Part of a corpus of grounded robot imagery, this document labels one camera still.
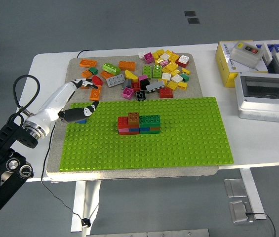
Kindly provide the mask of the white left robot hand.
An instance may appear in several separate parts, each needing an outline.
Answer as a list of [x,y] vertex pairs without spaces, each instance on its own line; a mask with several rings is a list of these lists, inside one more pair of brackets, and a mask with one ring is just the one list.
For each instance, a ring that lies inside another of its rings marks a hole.
[[98,86],[86,79],[75,79],[70,81],[59,87],[45,101],[35,115],[25,120],[22,127],[33,131],[39,138],[47,136],[50,132],[51,123],[59,118],[59,112],[66,106],[74,92],[82,86],[98,89]]

